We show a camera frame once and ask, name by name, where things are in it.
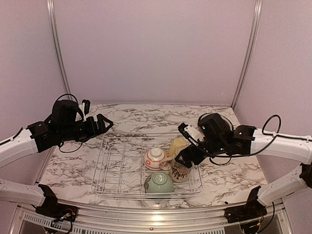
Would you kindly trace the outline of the tall shell patterned mug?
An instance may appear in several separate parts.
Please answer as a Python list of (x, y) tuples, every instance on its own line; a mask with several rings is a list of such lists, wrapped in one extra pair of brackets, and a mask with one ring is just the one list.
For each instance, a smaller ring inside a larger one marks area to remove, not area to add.
[(170, 161), (169, 175), (175, 182), (186, 182), (191, 173), (191, 168), (187, 168), (175, 160), (175, 157), (185, 148), (186, 146), (178, 147), (175, 150), (172, 160)]

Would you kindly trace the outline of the red floral small plate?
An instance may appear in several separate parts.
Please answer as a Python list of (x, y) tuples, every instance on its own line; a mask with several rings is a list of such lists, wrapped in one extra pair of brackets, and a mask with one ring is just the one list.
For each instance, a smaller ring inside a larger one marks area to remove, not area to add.
[(229, 126), (229, 128), (231, 130), (232, 129), (232, 123), (228, 119), (225, 119), (224, 121), (227, 124), (227, 126)]

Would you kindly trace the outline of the black rimmed large plate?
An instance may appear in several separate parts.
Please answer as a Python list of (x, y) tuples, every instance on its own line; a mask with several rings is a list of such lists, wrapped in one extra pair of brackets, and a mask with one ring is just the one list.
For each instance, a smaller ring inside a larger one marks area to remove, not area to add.
[[(199, 118), (197, 122), (200, 122), (204, 117), (207, 117), (209, 115), (212, 115), (213, 113), (204, 113), (202, 114)], [(233, 124), (230, 122), (230, 120), (228, 118), (226, 118), (225, 116), (221, 115), (221, 118), (227, 123), (227, 125), (229, 125), (230, 129), (233, 130), (234, 126)]]

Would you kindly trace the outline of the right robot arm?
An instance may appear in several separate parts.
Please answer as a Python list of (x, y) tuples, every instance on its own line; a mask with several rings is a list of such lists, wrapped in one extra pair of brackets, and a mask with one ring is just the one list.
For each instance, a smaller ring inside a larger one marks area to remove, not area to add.
[(251, 190), (242, 215), (252, 218), (275, 200), (312, 186), (311, 136), (283, 135), (249, 125), (234, 128), (218, 113), (204, 114), (197, 128), (182, 123), (178, 129), (190, 145), (181, 150), (175, 161), (191, 168), (209, 158), (240, 158), (256, 155), (274, 156), (300, 164), (278, 180)]

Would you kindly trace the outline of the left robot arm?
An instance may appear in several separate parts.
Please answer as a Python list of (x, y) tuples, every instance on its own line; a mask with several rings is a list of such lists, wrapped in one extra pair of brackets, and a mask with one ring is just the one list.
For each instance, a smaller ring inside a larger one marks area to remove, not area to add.
[[(85, 143), (110, 130), (114, 123), (102, 114), (89, 115), (90, 101), (79, 103), (77, 98), (65, 99), (61, 95), (54, 102), (51, 114), (21, 128), (14, 136), (0, 143), (0, 166), (5, 167), (26, 156), (42, 153), (65, 142)], [(47, 185), (25, 185), (2, 179), (0, 181), (2, 201), (42, 206), (51, 217), (60, 215), (61, 205)]]

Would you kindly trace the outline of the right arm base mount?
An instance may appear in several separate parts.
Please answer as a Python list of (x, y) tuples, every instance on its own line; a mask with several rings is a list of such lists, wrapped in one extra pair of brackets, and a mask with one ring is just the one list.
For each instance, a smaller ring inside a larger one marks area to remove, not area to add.
[(244, 205), (228, 207), (224, 210), (224, 216), (228, 223), (235, 223), (246, 221), (253, 218), (259, 218), (267, 214), (266, 205), (260, 204), (258, 199), (258, 192), (260, 186), (253, 188)]

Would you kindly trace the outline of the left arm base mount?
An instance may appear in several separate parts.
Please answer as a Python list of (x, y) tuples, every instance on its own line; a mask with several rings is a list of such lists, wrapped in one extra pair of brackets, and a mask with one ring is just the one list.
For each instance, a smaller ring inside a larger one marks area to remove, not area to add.
[(36, 206), (38, 214), (51, 217), (55, 222), (64, 219), (71, 222), (75, 221), (78, 211), (76, 206), (59, 203), (58, 198), (47, 185), (39, 184), (39, 188), (43, 191), (44, 201), (42, 205)]

